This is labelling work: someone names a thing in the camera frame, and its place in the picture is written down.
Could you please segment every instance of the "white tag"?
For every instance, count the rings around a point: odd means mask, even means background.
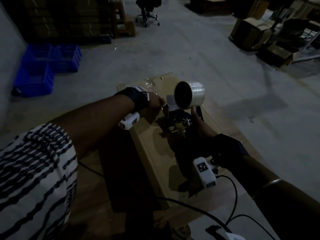
[[[229,238],[229,240],[245,240],[244,237],[237,234],[226,232],[226,235]]]
[[[138,92],[146,92],[146,90],[143,87],[136,86],[136,85],[128,86],[128,88],[135,88]]]

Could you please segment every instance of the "chair base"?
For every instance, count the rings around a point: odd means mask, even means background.
[[[138,23],[138,17],[142,17],[142,15],[140,14],[136,17],[136,23]],[[156,21],[158,21],[158,26],[160,26],[157,14],[151,15],[150,12],[146,13],[146,18],[143,19],[143,24],[145,27],[148,27],[148,19],[155,19]]]

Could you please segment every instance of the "blue plastic crate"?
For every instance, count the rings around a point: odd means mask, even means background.
[[[29,44],[22,57],[22,63],[34,61],[47,61],[52,52],[51,44]]]
[[[30,98],[52,93],[54,73],[48,61],[21,64],[13,84],[13,91],[19,96]]]
[[[77,72],[82,54],[76,44],[61,44],[54,47],[49,56],[49,66],[54,73]]]

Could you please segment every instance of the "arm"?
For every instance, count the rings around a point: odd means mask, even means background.
[[[312,239],[318,233],[320,203],[250,157],[242,144],[218,135],[192,111],[202,140],[219,153],[227,168],[253,197],[258,208],[281,239]]]
[[[147,106],[152,109],[160,108],[165,102],[155,93],[149,93],[149,99]],[[135,106],[137,104],[128,96],[117,94],[65,113],[50,123],[66,131],[79,160]]]

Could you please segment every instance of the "concrete floor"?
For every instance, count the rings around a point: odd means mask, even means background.
[[[16,133],[53,116],[108,97],[119,83],[173,72],[178,78],[204,83],[206,93],[234,120],[240,131],[283,179],[320,201],[320,81],[314,62],[275,70],[228,40],[231,16],[205,17],[184,7],[183,0],[162,0],[156,9],[160,26],[137,27],[136,38],[82,48],[79,72],[57,76],[50,96],[12,99],[1,144]],[[128,14],[140,13],[135,0],[125,0]],[[213,214],[226,221],[233,202]],[[250,197],[239,198],[236,214],[248,214],[275,236]],[[194,239],[213,239],[206,216],[190,224]],[[230,228],[246,238],[270,239],[250,219]]]

